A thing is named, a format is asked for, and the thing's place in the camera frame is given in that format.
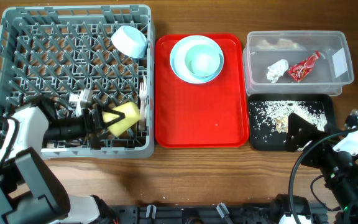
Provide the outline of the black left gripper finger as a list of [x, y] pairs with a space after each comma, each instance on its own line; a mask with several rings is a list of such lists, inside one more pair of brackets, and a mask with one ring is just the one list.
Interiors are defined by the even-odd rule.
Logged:
[[100, 110], [104, 122], [119, 122], [126, 117], [122, 108], [100, 107]]
[[92, 134], [91, 140], [95, 142], [100, 142], [107, 139], [109, 136], [112, 136], [113, 133], [107, 127], [97, 127]]

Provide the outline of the yellow plastic cup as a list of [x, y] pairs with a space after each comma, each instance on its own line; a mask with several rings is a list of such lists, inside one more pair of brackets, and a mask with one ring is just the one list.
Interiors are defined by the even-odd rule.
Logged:
[[106, 127], [113, 133], [113, 136], [119, 137], [127, 129], [140, 120], [140, 109], [134, 102], [127, 102], [116, 108], [122, 108], [125, 112], [125, 118], [119, 122], [104, 122]]

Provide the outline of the rice and food scraps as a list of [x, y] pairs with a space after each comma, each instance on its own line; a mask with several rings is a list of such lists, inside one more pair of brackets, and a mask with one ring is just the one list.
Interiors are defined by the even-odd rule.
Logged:
[[250, 130], [254, 132], [254, 138], [257, 138], [256, 134], [261, 134], [265, 142], [273, 134], [288, 132], [288, 117], [292, 113], [301, 116], [320, 131], [323, 131], [328, 123], [321, 103], [317, 101], [255, 101], [250, 105], [253, 106], [250, 109], [250, 117], [254, 118]]

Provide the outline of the white plastic fork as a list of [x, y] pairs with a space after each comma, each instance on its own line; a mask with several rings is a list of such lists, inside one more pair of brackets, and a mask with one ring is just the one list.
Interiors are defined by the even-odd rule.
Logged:
[[145, 101], [147, 99], [147, 84], [145, 75], [142, 76], [142, 82], [139, 86], [139, 99], [140, 99], [140, 120], [139, 120], [139, 129], [143, 131], [145, 129]]

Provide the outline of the red snack wrapper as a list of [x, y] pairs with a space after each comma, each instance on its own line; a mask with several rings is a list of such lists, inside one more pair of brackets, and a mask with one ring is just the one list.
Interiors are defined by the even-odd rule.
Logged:
[[316, 61], [319, 60], [320, 57], [320, 52], [315, 51], [307, 59], [290, 67], [287, 70], [287, 73], [292, 77], [292, 79], [294, 79], [294, 81], [301, 82], [302, 79], [304, 79], [313, 70]]

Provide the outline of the white napkin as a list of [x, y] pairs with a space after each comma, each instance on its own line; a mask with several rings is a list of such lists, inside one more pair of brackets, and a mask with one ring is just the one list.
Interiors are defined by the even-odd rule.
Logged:
[[271, 83], [275, 83], [289, 69], [289, 64], [287, 60], [281, 59], [273, 65], [267, 67], [267, 69], [267, 80]]

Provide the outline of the light blue bowl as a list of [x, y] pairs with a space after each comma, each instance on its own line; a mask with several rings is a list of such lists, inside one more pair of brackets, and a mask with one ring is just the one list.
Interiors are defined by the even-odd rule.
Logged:
[[142, 58], [147, 49], [147, 38], [132, 26], [120, 26], [111, 37], [115, 48], [131, 58]]

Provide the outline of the light blue plate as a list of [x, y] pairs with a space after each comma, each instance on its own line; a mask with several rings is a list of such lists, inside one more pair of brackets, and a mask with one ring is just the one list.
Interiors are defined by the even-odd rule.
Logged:
[[[196, 44], [211, 45], [218, 51], [220, 55], [221, 64], [218, 70], [211, 76], [204, 78], [196, 77], [193, 76], [186, 68], [185, 53], [190, 47]], [[172, 70], [174, 71], [174, 74], [183, 81], [191, 84], [204, 84], [215, 79], [221, 73], [224, 65], [224, 54], [223, 50], [213, 39], [210, 39], [209, 37], [206, 37], [204, 35], [190, 35], [188, 37], [182, 38], [174, 45], [170, 53], [170, 65]]]

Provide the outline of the green bowl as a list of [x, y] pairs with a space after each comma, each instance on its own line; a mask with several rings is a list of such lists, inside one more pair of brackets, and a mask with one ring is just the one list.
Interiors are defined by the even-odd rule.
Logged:
[[220, 55], [211, 45], [196, 44], [185, 53], [185, 65], [196, 77], [208, 77], [215, 73], [220, 64]]

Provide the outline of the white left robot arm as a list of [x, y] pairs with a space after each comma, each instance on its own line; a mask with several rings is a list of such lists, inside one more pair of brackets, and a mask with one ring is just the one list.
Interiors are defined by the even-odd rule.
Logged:
[[0, 150], [0, 223], [119, 223], [95, 195], [69, 196], [41, 158], [46, 140], [72, 140], [123, 120], [123, 112], [98, 107], [94, 114], [59, 119], [55, 100], [36, 96], [5, 116]]

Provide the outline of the grey plastic dishwasher rack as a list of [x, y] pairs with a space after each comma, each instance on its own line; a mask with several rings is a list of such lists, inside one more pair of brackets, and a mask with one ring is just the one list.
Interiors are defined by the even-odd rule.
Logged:
[[[118, 51], [111, 37], [132, 26], [147, 38], [142, 58]], [[105, 6], [10, 7], [0, 25], [0, 148], [7, 133], [4, 117], [36, 96], [55, 100], [60, 119], [74, 116], [70, 93], [93, 91], [89, 112], [139, 103], [146, 77], [145, 129], [139, 122], [119, 137], [47, 141], [42, 157], [134, 159], [154, 153], [154, 43], [152, 11], [145, 4]]]

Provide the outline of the black tray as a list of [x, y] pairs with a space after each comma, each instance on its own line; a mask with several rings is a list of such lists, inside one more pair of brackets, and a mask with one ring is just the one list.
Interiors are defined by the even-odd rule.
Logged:
[[283, 151], [288, 117], [295, 113], [320, 131], [336, 126], [333, 101], [325, 94], [253, 94], [248, 97], [250, 144], [258, 151]]

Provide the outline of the clear plastic bin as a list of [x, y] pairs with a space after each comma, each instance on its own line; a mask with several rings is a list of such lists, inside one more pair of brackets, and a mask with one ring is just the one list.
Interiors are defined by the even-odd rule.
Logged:
[[[289, 68], [307, 59], [315, 51], [321, 57], [301, 82], [287, 72], [271, 83], [267, 67], [285, 59]], [[281, 30], [252, 31], [243, 51], [246, 92], [324, 93], [340, 95], [345, 85], [354, 81], [352, 59], [345, 35], [340, 31]]]

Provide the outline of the red plastic tray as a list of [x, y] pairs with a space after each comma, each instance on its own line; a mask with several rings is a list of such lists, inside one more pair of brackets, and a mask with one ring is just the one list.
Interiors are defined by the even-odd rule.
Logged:
[[240, 147], [250, 137], [241, 41], [228, 33], [207, 36], [222, 48], [224, 65], [199, 85], [181, 80], [170, 66], [170, 52], [185, 35], [164, 35], [155, 44], [154, 130], [163, 147]]

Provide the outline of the black mounting rail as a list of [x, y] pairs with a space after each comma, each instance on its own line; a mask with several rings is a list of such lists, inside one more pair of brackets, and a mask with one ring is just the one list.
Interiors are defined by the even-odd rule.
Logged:
[[217, 206], [159, 206], [152, 211], [146, 207], [116, 205], [111, 207], [119, 223], [174, 224], [188, 223], [190, 218], [200, 218], [203, 223], [278, 223], [283, 216], [278, 205], [270, 203], [245, 203], [227, 206], [228, 214], [221, 216]]

